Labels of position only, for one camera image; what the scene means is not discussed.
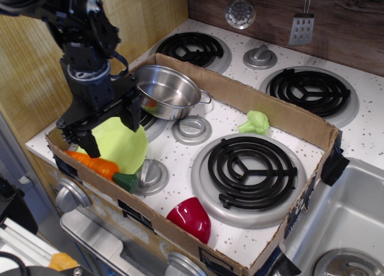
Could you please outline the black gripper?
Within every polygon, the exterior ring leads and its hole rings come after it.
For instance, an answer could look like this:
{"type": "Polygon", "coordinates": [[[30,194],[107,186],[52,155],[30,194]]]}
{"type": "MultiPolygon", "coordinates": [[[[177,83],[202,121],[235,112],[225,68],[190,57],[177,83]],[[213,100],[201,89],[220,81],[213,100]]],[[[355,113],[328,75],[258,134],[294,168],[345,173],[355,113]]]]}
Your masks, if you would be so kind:
{"type": "Polygon", "coordinates": [[[61,68],[73,96],[69,108],[56,122],[67,143],[78,144],[91,158],[98,158],[93,128],[118,117],[131,131],[139,129],[142,108],[131,77],[111,78],[109,64],[98,71],[76,70],[68,64],[61,68]]]}

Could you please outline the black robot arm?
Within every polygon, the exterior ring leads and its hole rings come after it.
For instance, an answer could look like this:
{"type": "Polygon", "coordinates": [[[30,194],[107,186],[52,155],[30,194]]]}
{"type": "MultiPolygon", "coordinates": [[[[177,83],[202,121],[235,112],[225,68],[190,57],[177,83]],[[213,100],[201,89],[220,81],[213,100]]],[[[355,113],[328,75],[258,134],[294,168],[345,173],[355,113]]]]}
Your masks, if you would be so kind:
{"type": "Polygon", "coordinates": [[[1,0],[1,14],[42,20],[63,52],[60,65],[73,96],[57,120],[67,143],[97,158],[100,152],[92,129],[111,117],[137,131],[141,106],[136,81],[125,68],[112,74],[110,60],[125,66],[116,47],[119,29],[104,13],[102,0],[1,0]]]}

